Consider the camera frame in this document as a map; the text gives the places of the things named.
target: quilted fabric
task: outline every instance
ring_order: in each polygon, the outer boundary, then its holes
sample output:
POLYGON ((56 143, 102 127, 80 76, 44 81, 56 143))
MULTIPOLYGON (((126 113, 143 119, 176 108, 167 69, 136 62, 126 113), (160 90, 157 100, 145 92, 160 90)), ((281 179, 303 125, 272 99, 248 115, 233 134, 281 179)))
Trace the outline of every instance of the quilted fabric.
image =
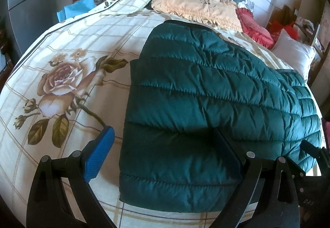
POLYGON ((274 40, 270 33, 255 22, 251 11, 246 8, 239 8, 236 9, 236 14, 245 34, 268 49, 274 46, 274 40))
POLYGON ((237 182, 212 145, 220 126, 258 157, 315 161, 301 140, 321 145, 320 120, 302 77, 273 70, 211 29, 166 21, 131 66, 120 154, 124 203, 170 212, 223 208, 237 182))

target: bed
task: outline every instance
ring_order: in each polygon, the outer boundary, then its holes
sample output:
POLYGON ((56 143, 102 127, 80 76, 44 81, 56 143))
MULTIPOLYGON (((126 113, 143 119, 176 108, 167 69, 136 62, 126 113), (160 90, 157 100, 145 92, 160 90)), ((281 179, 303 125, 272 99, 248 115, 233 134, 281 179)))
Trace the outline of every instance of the bed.
MULTIPOLYGON (((90 182, 104 210, 120 228, 209 227, 219 212, 171 213, 142 209, 119 200, 119 154, 130 90, 130 64, 154 27, 179 16, 146 8, 150 0, 117 0, 111 6, 70 18, 42 34, 14 68, 0 95, 0 194, 25 225, 26 207, 38 162, 45 154, 67 157, 102 130, 115 129, 115 142, 99 175, 90 182), (104 66, 98 73, 95 67, 104 66), (73 89, 60 82, 74 71, 73 89)), ((218 35, 240 45, 274 69, 292 69, 247 35, 213 26, 218 35)), ((318 116, 321 113, 316 104, 318 116)), ((63 181, 76 218, 83 220, 63 181)), ((252 216, 250 205, 245 218, 252 216)))

